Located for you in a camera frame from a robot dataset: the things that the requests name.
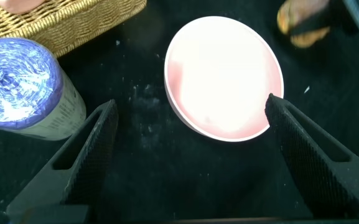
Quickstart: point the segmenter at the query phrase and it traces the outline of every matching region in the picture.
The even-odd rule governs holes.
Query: pink bowl
[[[225,17],[203,17],[181,28],[169,45],[164,73],[178,117],[221,141],[264,133],[268,95],[284,96],[281,69],[269,45],[248,26]]]

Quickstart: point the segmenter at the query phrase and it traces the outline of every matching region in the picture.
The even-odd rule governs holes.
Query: bowl rim
[[[166,59],[165,59],[165,62],[164,62],[164,84],[166,86],[166,92],[168,92],[168,95],[169,95],[169,102],[172,106],[172,104],[174,104],[175,108],[174,109],[174,112],[177,114],[177,112],[179,114],[177,114],[177,116],[181,116],[186,122],[188,126],[190,126],[193,130],[195,130],[196,132],[204,135],[204,136],[207,136],[207,137],[210,137],[210,138],[213,138],[213,139],[216,139],[216,140],[220,140],[220,141],[226,141],[226,142],[241,142],[241,141],[247,141],[247,140],[250,140],[250,139],[253,139],[253,138],[256,138],[258,137],[259,135],[263,134],[268,128],[269,128],[269,124],[267,124],[262,130],[258,131],[257,133],[251,135],[251,136],[247,136],[245,138],[222,138],[220,136],[216,136],[214,134],[211,134],[207,131],[204,131],[202,128],[198,127],[195,123],[193,123],[185,114],[184,112],[180,109],[180,107],[178,106],[172,92],[171,92],[171,87],[169,86],[169,82],[168,82],[168,62],[169,62],[169,56],[170,56],[170,53],[172,51],[172,48],[176,42],[176,40],[178,39],[178,36],[179,34],[183,33],[184,32],[184,29],[189,26],[190,24],[196,22],[196,21],[199,21],[199,20],[206,20],[206,19],[223,19],[223,20],[227,20],[227,21],[230,21],[230,22],[235,22],[237,23],[238,25],[242,25],[251,35],[255,36],[265,47],[266,49],[269,51],[270,55],[272,56],[274,62],[276,63],[276,66],[279,70],[279,75],[280,75],[280,81],[281,81],[281,95],[279,96],[280,98],[283,98],[284,97],[284,82],[283,82],[283,75],[282,75],[282,71],[281,71],[281,68],[280,68],[280,64],[274,54],[274,52],[272,51],[272,49],[270,48],[270,46],[268,45],[268,43],[266,43],[266,41],[257,33],[255,32],[252,28],[250,28],[249,26],[247,26],[246,24],[242,23],[242,22],[239,22],[237,20],[234,20],[234,19],[230,19],[230,18],[227,18],[227,17],[223,17],[223,16],[206,16],[206,17],[201,17],[201,18],[198,18],[198,19],[195,19],[193,21],[190,21],[188,22],[186,25],[184,25],[174,36],[174,38],[172,38],[169,46],[168,46],[168,50],[167,50],[167,53],[166,53]]]

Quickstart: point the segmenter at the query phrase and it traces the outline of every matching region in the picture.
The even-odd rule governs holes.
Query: wicker basket
[[[56,57],[73,50],[138,13],[146,0],[47,0],[14,15],[0,7],[0,37],[24,37]]]

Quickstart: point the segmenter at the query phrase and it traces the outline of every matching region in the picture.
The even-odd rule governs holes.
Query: plastic wrap
[[[0,39],[0,129],[58,140],[74,133],[85,116],[81,96],[45,47]]]

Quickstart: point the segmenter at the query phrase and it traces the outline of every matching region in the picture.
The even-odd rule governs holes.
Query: black table surface
[[[206,138],[180,121],[164,89],[164,57],[182,26],[203,16],[236,19],[276,54],[285,99],[359,156],[359,35],[334,30],[298,49],[276,27],[282,3],[149,0],[138,15],[59,59],[88,114],[109,99],[118,104],[101,218],[311,217],[270,129],[246,142]],[[0,131],[0,222],[6,222],[9,202],[63,142]]]

